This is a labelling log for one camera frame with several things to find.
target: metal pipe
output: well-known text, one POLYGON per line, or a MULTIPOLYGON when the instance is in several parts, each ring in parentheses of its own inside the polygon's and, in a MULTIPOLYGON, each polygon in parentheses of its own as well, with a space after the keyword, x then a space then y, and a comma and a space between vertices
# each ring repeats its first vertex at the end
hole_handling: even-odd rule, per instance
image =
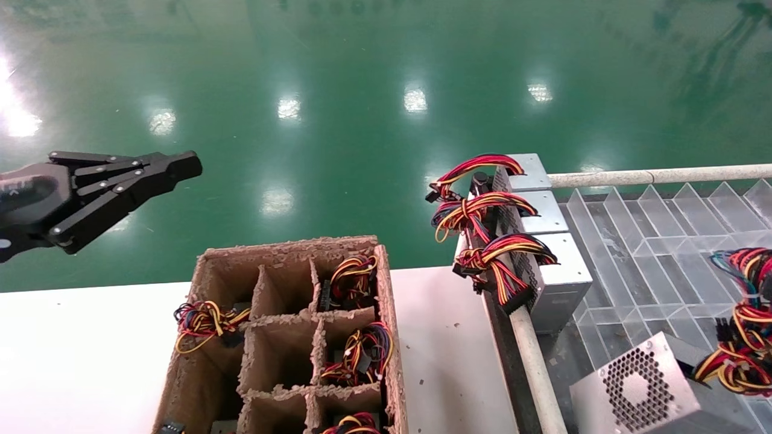
POLYGON ((663 184, 666 182, 731 181, 735 179, 772 178, 772 164, 599 171, 595 173, 559 173, 549 176, 550 181, 552 181, 552 188, 663 184))

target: ventilation grille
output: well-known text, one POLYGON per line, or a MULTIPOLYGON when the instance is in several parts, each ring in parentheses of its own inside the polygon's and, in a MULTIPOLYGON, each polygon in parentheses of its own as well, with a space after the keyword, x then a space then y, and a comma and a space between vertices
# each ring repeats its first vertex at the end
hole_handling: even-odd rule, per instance
POLYGON ((658 424, 668 418, 669 403, 676 399, 669 392, 669 385, 663 380, 665 374, 659 370, 659 363, 654 360, 654 353, 645 353, 640 348, 620 357, 608 368, 608 375, 603 380, 606 385, 608 402, 613 408, 617 426, 624 426, 630 432, 638 432, 658 424), (634 374, 640 375, 646 382, 644 391, 629 385, 625 381, 634 374))

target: robotic hand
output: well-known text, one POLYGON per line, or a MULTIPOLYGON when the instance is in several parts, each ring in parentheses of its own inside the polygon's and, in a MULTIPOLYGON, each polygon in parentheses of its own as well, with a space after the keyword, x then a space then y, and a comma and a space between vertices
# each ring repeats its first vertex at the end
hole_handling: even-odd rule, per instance
POLYGON ((193 151, 121 157, 52 152, 0 174, 0 263, 36 247, 73 255, 149 198, 202 172, 193 151))

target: colorful wires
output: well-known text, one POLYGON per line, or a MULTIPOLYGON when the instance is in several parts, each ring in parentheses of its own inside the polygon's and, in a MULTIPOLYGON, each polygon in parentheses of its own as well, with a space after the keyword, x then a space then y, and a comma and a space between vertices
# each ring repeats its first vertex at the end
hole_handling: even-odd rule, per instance
POLYGON ((344 260, 330 279, 330 305, 347 309, 372 306, 371 283, 377 270, 375 256, 356 255, 344 260))
POLYGON ((434 202, 438 199, 442 202, 460 201, 463 197, 452 191, 450 186, 463 178, 464 175, 485 166, 503 166, 509 175, 525 175, 520 163, 511 157, 502 154, 478 155, 455 166, 451 171, 439 177, 437 181, 430 182, 429 187, 432 191, 426 195, 426 200, 428 202, 434 202))
POLYGON ((468 271, 470 275, 476 274, 472 276, 472 279, 478 283, 485 281, 481 277, 483 271, 492 270, 496 277, 496 293, 499 304, 503 306, 513 296, 528 287, 500 259, 497 259, 500 255, 511 252, 533 254, 539 265, 557 263, 557 257, 550 251, 549 247, 539 239, 523 233, 500 236, 482 249, 465 249, 455 258, 455 263, 459 264, 463 270, 468 271))
POLYGON ((179 337, 174 348, 180 354, 189 354, 203 347, 214 336, 224 337, 238 331, 238 325, 249 319, 250 309, 228 310, 222 312, 214 301, 197 301, 195 303, 183 303, 174 311, 177 320, 179 337), (181 343, 186 337, 204 338, 193 348, 181 349, 181 343))
POLYGON ((325 429, 322 431, 322 434, 352 434, 355 432, 380 434, 380 431, 378 431, 378 428, 375 426, 373 416, 370 415, 370 413, 365 412, 342 418, 336 426, 325 429))
POLYGON ((443 202, 432 216, 435 240, 443 242, 450 232, 471 231, 490 242, 483 227, 483 219, 491 206, 514 206, 520 215, 538 215, 538 211, 524 198, 509 192, 488 192, 473 199, 443 202))
POLYGON ((772 250, 743 248, 721 250, 710 261, 731 275, 744 300, 733 309, 731 320, 716 320, 718 348, 693 372, 696 381, 718 381, 739 395, 772 396, 772 307, 766 293, 772 271, 772 250))
POLYGON ((347 386, 380 381, 391 360, 393 343, 386 324, 370 323, 348 337, 343 360, 328 363, 321 376, 331 383, 347 386))

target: white table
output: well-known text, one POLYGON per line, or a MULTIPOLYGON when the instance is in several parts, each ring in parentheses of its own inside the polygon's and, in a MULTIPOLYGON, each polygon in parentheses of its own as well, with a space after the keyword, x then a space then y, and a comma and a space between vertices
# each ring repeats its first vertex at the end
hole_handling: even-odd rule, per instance
MULTIPOLYGON (((393 270, 410 433, 516 432, 482 299, 393 270)), ((0 294, 0 432, 150 434, 189 283, 0 294)))

